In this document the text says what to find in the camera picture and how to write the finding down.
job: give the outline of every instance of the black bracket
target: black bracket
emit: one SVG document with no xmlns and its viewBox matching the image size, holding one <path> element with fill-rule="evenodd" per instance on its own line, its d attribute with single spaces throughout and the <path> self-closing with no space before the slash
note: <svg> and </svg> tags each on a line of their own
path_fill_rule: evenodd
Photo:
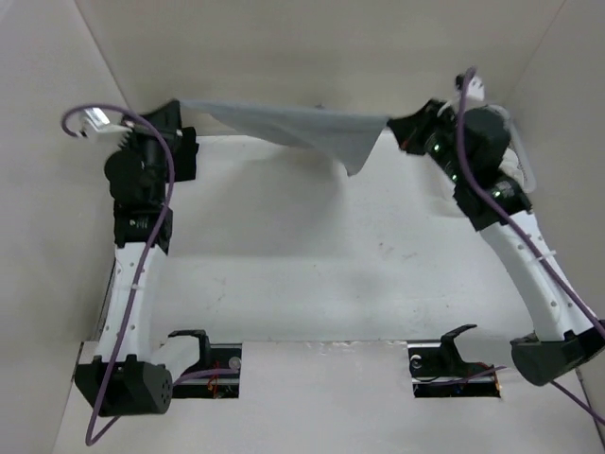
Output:
<svg viewBox="0 0 605 454">
<path fill-rule="evenodd" d="M 213 399 L 236 398 L 239 396 L 240 369 L 234 368 L 233 361 L 241 367 L 241 343 L 210 343 L 203 330 L 181 330 L 170 333 L 169 338 L 192 336 L 199 341 L 199 361 L 184 373 L 192 374 L 211 369 L 233 369 L 232 374 L 222 374 L 214 378 L 185 381 L 174 387 L 173 399 Z"/>
<path fill-rule="evenodd" d="M 409 371 L 412 377 L 436 376 L 467 377 L 485 371 L 485 365 L 462 360 L 454 339 L 476 324 L 465 324 L 441 336 L 437 341 L 414 341 L 408 343 Z"/>
</svg>

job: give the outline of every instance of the red wire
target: red wire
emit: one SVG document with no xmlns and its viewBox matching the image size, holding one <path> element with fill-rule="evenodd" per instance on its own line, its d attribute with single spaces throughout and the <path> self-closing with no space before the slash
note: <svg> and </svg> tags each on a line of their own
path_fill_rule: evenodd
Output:
<svg viewBox="0 0 605 454">
<path fill-rule="evenodd" d="M 215 361 L 215 369 L 218 369 L 218 367 L 219 367 L 218 361 Z M 210 377 L 210 379 L 208 380 L 207 386 L 208 386 L 209 390 L 212 390 L 212 397 L 214 399 L 216 399 L 216 396 L 218 395 L 218 374 L 212 375 Z"/>
</svg>

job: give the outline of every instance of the white wall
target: white wall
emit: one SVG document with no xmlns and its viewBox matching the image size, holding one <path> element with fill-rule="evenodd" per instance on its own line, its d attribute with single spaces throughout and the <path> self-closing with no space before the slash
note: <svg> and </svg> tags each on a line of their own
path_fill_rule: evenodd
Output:
<svg viewBox="0 0 605 454">
<path fill-rule="evenodd" d="M 538 180 L 544 235 L 580 296 L 605 318 L 605 2 L 567 0 L 510 98 Z M 601 414 L 605 355 L 584 368 Z"/>
<path fill-rule="evenodd" d="M 71 0 L 0 2 L 0 451 L 50 452 L 111 265 L 107 150 L 61 113 L 122 102 Z"/>
<path fill-rule="evenodd" d="M 562 0 L 77 0 L 127 100 L 247 99 L 400 114 L 478 64 L 512 89 Z M 204 135 L 224 127 L 193 117 Z"/>
</svg>

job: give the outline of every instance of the screw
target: screw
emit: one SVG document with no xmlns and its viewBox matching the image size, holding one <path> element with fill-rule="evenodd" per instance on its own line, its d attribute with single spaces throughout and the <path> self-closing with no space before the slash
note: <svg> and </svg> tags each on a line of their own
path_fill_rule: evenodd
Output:
<svg viewBox="0 0 605 454">
<path fill-rule="evenodd" d="M 412 358 L 409 359 L 409 363 L 411 364 L 412 368 L 420 369 L 423 367 L 422 360 L 423 357 L 420 355 L 412 355 Z"/>
<path fill-rule="evenodd" d="M 239 371 L 242 367 L 242 360 L 238 357 L 229 358 L 229 368 L 234 371 Z"/>
</svg>

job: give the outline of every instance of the black joint housing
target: black joint housing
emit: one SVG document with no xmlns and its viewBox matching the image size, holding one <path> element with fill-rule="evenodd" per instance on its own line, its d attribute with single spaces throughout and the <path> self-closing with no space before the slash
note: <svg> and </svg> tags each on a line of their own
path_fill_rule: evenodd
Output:
<svg viewBox="0 0 605 454">
<path fill-rule="evenodd" d="M 590 361 L 605 348 L 605 340 L 592 327 L 578 335 L 569 332 L 565 340 L 541 342 L 535 334 L 515 339 L 512 360 L 525 380 L 543 386 Z"/>
<path fill-rule="evenodd" d="M 141 115 L 158 130 L 170 149 L 175 182 L 195 180 L 196 130 L 182 128 L 181 104 L 173 100 L 160 109 Z M 151 130 L 135 125 L 120 150 L 105 163 L 112 197 L 121 204 L 158 205 L 164 202 L 169 173 L 166 153 Z"/>
<path fill-rule="evenodd" d="M 107 363 L 95 358 L 76 367 L 74 382 L 93 407 Z M 99 415 L 132 416 L 166 413 L 172 400 L 172 376 L 164 366 L 138 361 L 128 355 L 114 365 Z"/>
<path fill-rule="evenodd" d="M 493 177 L 492 183 L 483 189 L 508 215 L 531 209 L 531 201 L 519 183 L 500 170 Z M 478 232 L 496 222 L 504 222 L 465 181 L 456 185 L 454 200 Z"/>
<path fill-rule="evenodd" d="M 127 243 L 145 243 L 151 235 L 162 208 L 160 207 L 124 207 L 113 205 L 113 236 L 115 245 L 123 248 Z M 151 247 L 159 246 L 166 255 L 170 248 L 172 237 L 173 213 L 167 209 L 166 216 Z"/>
</svg>

